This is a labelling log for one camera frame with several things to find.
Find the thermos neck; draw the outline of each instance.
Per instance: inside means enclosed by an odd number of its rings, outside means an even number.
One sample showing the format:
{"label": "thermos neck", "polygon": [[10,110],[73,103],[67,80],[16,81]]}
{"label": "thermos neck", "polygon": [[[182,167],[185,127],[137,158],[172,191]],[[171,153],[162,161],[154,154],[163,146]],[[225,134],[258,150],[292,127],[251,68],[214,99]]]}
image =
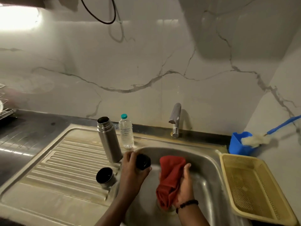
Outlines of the thermos neck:
{"label": "thermos neck", "polygon": [[113,123],[108,117],[101,117],[97,120],[98,131],[106,132],[113,128]]}

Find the marble wall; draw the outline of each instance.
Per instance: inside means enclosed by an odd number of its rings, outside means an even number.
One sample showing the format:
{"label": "marble wall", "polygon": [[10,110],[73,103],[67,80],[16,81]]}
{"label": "marble wall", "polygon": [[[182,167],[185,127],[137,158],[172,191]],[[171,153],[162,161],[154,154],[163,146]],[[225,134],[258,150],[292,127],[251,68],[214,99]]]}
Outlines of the marble wall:
{"label": "marble wall", "polygon": [[[254,111],[246,131],[266,133],[289,117],[301,114],[301,27],[276,70],[266,94]],[[268,164],[299,222],[301,221],[301,120],[271,135],[271,143],[253,156]]]}
{"label": "marble wall", "polygon": [[[112,19],[110,0],[85,2]],[[182,128],[240,132],[301,22],[301,0],[115,3],[109,26],[80,0],[48,0],[30,20],[0,7],[6,20],[24,21],[0,25],[0,81],[10,106],[113,121],[127,113],[136,124],[171,127],[180,102]]]}

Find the yellow plastic basket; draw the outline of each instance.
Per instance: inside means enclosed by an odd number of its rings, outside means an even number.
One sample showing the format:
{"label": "yellow plastic basket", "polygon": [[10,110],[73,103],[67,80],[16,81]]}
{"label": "yellow plastic basket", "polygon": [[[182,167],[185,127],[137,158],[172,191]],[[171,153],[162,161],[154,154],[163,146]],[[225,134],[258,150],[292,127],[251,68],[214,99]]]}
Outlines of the yellow plastic basket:
{"label": "yellow plastic basket", "polygon": [[221,154],[220,160],[234,214],[273,224],[297,224],[288,201],[263,160],[232,154]]}

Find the brush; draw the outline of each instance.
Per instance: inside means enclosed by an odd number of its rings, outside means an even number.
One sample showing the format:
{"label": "brush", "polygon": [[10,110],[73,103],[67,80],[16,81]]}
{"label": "brush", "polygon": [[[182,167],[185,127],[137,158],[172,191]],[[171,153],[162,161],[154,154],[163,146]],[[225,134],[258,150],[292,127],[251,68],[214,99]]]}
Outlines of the brush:
{"label": "brush", "polygon": [[281,125],[277,126],[276,128],[273,128],[269,130],[266,134],[264,135],[253,135],[251,137],[245,137],[241,139],[241,143],[243,145],[251,146],[253,148],[258,147],[261,144],[269,144],[271,138],[268,136],[274,132],[276,132],[278,129],[282,128],[285,125],[288,125],[289,123],[294,122],[295,120],[301,118],[301,115],[297,117],[291,117]]}

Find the faucet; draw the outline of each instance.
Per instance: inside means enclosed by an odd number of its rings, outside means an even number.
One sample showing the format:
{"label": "faucet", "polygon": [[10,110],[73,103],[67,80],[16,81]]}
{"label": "faucet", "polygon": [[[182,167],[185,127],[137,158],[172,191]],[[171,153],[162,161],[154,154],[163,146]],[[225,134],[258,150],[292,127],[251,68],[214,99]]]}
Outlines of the faucet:
{"label": "faucet", "polygon": [[172,128],[172,137],[178,138],[179,137],[179,122],[180,122],[180,115],[181,115],[181,104],[176,103],[173,107],[171,112],[169,123],[173,124]]}

